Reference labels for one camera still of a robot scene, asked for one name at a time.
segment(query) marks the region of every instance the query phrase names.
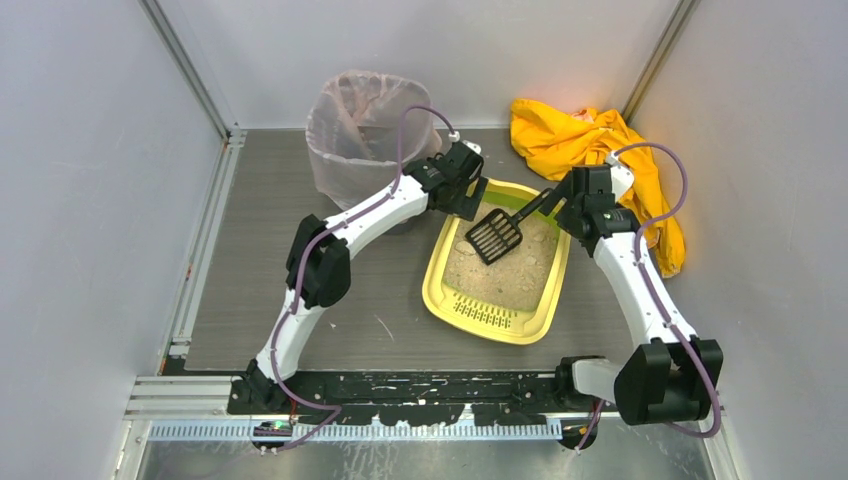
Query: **orange fabric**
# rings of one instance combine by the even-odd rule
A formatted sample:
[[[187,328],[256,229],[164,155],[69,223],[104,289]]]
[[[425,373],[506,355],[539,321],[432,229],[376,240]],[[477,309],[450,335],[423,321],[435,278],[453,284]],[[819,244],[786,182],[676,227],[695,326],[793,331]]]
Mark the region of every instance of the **orange fabric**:
[[[644,141],[624,123],[617,110],[600,113],[587,108],[569,115],[544,103],[520,98],[513,101],[511,111],[512,147],[524,157],[528,167],[548,180],[562,180],[575,165],[602,164],[609,152]],[[636,213],[642,223],[667,212],[669,205],[651,150],[637,148],[619,159],[635,178],[633,187],[621,197],[621,204]],[[645,240],[656,248],[664,277],[680,272],[686,246],[683,231],[674,218],[649,228]]]

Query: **white plastic bag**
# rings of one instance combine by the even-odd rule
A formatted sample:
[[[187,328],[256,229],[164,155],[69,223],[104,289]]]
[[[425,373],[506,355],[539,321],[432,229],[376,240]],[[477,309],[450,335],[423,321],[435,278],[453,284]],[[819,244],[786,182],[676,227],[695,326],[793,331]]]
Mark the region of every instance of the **white plastic bag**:
[[[430,105],[427,89],[394,75],[348,71],[328,81],[306,121],[315,187],[347,210],[395,177],[400,114]],[[429,112],[412,110],[403,129],[403,163],[436,154],[442,140]]]

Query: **yellow litter box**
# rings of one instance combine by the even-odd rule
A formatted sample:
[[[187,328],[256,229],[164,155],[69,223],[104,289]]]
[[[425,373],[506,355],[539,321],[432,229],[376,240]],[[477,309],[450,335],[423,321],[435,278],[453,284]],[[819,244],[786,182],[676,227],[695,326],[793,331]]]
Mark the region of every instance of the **yellow litter box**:
[[[538,194],[538,191],[523,185],[489,180],[483,201],[519,210]],[[543,217],[538,212],[533,215],[556,225],[553,219]],[[544,337],[559,302],[571,237],[559,228],[555,229],[558,235],[556,253],[536,308],[533,311],[510,310],[477,300],[444,283],[448,255],[460,221],[459,217],[450,216],[442,227],[424,275],[421,289],[424,304],[434,315],[454,327],[490,340],[528,345]]]

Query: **wall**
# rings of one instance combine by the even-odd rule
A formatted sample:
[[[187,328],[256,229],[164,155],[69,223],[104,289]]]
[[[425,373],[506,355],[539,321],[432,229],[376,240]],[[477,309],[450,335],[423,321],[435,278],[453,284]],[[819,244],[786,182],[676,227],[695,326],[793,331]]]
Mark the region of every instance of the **wall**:
[[[689,258],[670,288],[724,348],[752,478],[848,471],[846,22],[842,2],[701,2],[635,119],[689,169]]]
[[[422,82],[462,126],[505,126],[519,96],[622,108],[676,1],[162,4],[240,125],[281,128],[303,127],[324,82],[351,68]]]
[[[0,15],[0,478],[106,478],[221,140],[135,0]]]

